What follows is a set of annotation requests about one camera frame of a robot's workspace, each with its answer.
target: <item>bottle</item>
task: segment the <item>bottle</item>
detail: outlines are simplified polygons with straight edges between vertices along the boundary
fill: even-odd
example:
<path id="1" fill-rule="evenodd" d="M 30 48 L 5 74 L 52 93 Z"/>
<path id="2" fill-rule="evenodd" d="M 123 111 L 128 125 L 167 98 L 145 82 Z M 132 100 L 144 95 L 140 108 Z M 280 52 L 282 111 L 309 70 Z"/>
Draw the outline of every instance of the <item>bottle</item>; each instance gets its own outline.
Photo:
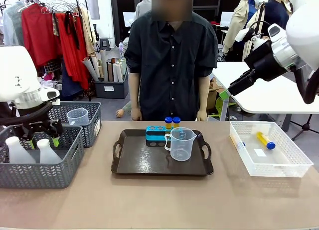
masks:
<path id="1" fill-rule="evenodd" d="M 264 134 L 261 132 L 257 133 L 257 138 L 262 142 L 262 144 L 269 150 L 273 150 L 276 148 L 275 143 L 271 142 L 268 137 L 266 137 Z"/>
<path id="2" fill-rule="evenodd" d="M 61 158 L 54 152 L 50 146 L 50 141 L 48 139 L 41 139 L 37 143 L 40 149 L 40 163 L 41 164 L 59 164 L 61 163 Z"/>
<path id="3" fill-rule="evenodd" d="M 123 42 L 121 41 L 121 42 L 120 42 L 120 44 L 119 44 L 119 50 L 120 50 L 120 56 L 121 56 L 121 57 L 123 57 L 123 56 L 124 56 L 124 53 L 123 53 L 123 46 L 124 46 L 124 45 L 123 45 Z"/>
<path id="4" fill-rule="evenodd" d="M 168 130 L 169 133 L 171 131 L 171 123 L 172 122 L 173 122 L 173 119 L 171 117 L 165 118 L 165 128 L 166 128 L 166 130 Z"/>
<path id="5" fill-rule="evenodd" d="M 9 137 L 5 143 L 9 147 L 10 164 L 35 164 L 35 159 L 21 146 L 18 137 Z"/>
<path id="6" fill-rule="evenodd" d="M 178 128 L 180 124 L 180 118 L 179 117 L 174 117 L 173 118 L 173 128 Z"/>

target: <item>hand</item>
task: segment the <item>hand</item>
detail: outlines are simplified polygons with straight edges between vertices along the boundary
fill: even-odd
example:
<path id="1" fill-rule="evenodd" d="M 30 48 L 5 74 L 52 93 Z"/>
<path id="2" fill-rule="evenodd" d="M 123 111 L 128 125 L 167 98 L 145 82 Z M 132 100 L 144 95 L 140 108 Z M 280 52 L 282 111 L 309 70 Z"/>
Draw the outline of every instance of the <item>hand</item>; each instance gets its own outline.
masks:
<path id="1" fill-rule="evenodd" d="M 207 121 L 207 111 L 206 110 L 199 110 L 197 112 L 197 121 Z"/>
<path id="2" fill-rule="evenodd" d="M 132 120 L 142 120 L 142 113 L 140 108 L 132 108 L 131 117 Z"/>
<path id="3" fill-rule="evenodd" d="M 119 109 L 116 111 L 116 118 L 122 118 L 124 115 L 124 110 L 123 109 Z"/>

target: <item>vial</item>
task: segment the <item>vial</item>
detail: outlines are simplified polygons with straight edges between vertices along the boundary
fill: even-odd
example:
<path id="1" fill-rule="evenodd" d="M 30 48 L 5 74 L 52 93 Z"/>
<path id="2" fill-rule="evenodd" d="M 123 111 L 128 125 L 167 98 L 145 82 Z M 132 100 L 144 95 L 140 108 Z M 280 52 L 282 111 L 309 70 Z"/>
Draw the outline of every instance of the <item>vial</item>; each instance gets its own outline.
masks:
<path id="1" fill-rule="evenodd" d="M 165 118 L 165 128 L 166 130 L 171 130 L 171 123 L 173 122 L 172 117 L 166 117 Z"/>
<path id="2" fill-rule="evenodd" d="M 180 124 L 180 118 L 179 117 L 174 117 L 173 118 L 173 128 L 179 127 Z"/>

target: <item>gray basket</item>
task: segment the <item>gray basket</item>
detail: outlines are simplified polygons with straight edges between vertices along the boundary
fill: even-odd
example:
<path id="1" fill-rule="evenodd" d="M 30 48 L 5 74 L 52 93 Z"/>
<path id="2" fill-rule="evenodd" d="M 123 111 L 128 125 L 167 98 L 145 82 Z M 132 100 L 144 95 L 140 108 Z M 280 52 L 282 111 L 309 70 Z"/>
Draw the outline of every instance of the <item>gray basket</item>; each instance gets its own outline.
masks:
<path id="1" fill-rule="evenodd" d="M 47 138 L 51 147 L 62 159 L 59 164 L 40 164 L 40 150 L 31 149 L 27 141 L 22 146 L 35 159 L 35 164 L 10 164 L 9 148 L 5 144 L 8 137 L 14 136 L 12 126 L 0 133 L 0 188 L 15 189 L 63 189 L 70 185 L 84 155 L 81 138 L 82 127 L 66 125 L 54 148 L 52 138 L 44 132 L 35 133 L 35 141 Z"/>
<path id="2" fill-rule="evenodd" d="M 66 114 L 77 108 L 88 110 L 88 125 L 82 125 L 82 139 L 84 148 L 93 146 L 95 139 L 101 129 L 101 103 L 100 102 L 60 102 L 59 106 L 53 106 L 48 113 L 50 119 L 60 119 L 63 123 L 69 124 Z"/>

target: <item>measuring cup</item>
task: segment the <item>measuring cup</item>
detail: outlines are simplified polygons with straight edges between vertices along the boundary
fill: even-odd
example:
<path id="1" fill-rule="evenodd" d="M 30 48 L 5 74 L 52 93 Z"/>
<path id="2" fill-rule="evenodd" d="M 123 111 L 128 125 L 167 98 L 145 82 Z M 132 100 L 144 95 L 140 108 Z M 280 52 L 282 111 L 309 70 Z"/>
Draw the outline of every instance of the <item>measuring cup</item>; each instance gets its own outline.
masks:
<path id="1" fill-rule="evenodd" d="M 88 125 L 90 123 L 88 110 L 84 108 L 71 110 L 66 114 L 66 117 L 70 125 Z"/>
<path id="2" fill-rule="evenodd" d="M 168 137 L 170 137 L 170 148 L 167 147 Z M 172 129 L 170 134 L 165 135 L 165 149 L 170 151 L 170 155 L 177 161 L 186 161 L 191 157 L 193 142 L 197 135 L 188 128 L 177 127 Z"/>

